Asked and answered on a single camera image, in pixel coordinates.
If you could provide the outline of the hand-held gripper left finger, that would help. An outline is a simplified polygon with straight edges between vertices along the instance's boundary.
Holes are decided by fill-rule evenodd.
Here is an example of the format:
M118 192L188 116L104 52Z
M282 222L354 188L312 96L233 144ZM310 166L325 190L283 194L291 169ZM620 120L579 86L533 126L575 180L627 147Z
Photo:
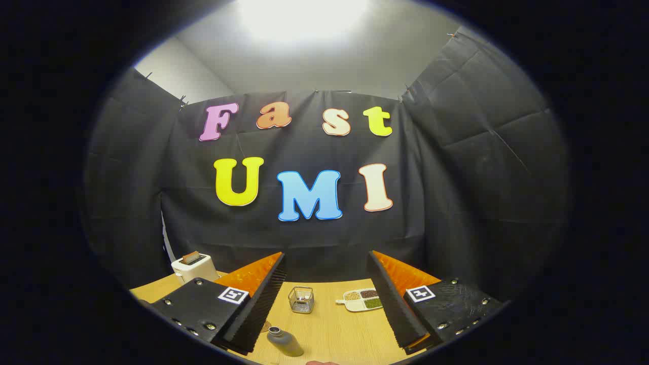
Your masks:
M285 281L284 258L276 252L217 280L195 277L159 300L140 303L188 335L248 355Z

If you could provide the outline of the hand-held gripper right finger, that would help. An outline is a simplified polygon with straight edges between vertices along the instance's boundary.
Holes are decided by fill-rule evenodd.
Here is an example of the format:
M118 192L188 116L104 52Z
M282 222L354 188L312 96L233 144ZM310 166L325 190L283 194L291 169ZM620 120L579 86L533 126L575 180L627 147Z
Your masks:
M468 334L503 302L452 277L441 280L378 251L367 271L396 342L408 355Z

